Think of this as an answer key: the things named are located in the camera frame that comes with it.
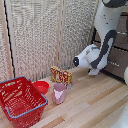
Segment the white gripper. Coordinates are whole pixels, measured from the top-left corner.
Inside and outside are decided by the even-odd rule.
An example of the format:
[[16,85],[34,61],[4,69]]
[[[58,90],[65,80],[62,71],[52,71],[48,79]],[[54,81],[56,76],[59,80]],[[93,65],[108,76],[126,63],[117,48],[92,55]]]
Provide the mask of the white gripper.
[[93,76],[98,75],[99,71],[100,70],[98,69],[89,69],[88,75],[93,75]]

